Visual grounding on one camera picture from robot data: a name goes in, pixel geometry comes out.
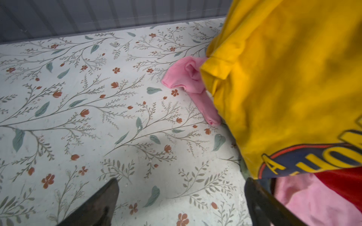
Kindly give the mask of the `yellow t-shirt with print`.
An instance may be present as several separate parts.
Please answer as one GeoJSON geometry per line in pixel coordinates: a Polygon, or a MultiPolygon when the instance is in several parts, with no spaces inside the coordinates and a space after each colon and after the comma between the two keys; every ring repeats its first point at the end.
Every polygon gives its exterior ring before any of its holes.
{"type": "Polygon", "coordinates": [[[206,55],[252,178],[362,165],[361,1],[233,1],[206,55]]]}

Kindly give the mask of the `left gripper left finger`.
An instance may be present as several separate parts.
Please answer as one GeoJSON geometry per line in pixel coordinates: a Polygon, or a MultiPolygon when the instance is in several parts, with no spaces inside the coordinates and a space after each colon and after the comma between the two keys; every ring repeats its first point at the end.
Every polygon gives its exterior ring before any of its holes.
{"type": "Polygon", "coordinates": [[[113,178],[58,226],[110,226],[118,195],[118,181],[113,178]]]}

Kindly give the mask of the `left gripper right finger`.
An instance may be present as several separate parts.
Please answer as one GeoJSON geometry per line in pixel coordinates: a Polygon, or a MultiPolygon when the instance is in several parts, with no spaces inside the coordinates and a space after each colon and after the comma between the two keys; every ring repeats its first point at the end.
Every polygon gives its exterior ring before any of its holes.
{"type": "Polygon", "coordinates": [[[248,178],[244,192],[253,226],[306,226],[256,180],[248,178]]]}

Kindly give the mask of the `red cloth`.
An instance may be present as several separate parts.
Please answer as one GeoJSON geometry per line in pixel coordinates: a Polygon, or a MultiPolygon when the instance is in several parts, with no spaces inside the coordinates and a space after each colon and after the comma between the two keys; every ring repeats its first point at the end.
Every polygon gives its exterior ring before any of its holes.
{"type": "Polygon", "coordinates": [[[330,170],[315,176],[362,212],[362,168],[330,170]]]}

